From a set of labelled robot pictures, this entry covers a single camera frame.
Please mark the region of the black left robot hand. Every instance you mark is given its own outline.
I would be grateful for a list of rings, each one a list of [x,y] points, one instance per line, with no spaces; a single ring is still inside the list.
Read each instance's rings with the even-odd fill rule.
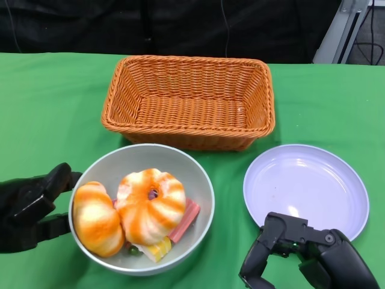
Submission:
[[[61,163],[45,175],[1,182],[1,253],[23,252],[68,234],[68,214],[50,213],[55,199],[73,190],[81,176]]]

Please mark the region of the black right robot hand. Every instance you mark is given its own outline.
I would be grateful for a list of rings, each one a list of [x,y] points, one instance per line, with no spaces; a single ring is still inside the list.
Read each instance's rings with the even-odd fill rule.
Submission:
[[[239,277],[247,288],[273,288],[262,277],[269,256],[295,254],[313,288],[378,288],[379,284],[349,239],[338,229],[317,230],[306,219],[270,212],[248,251]]]

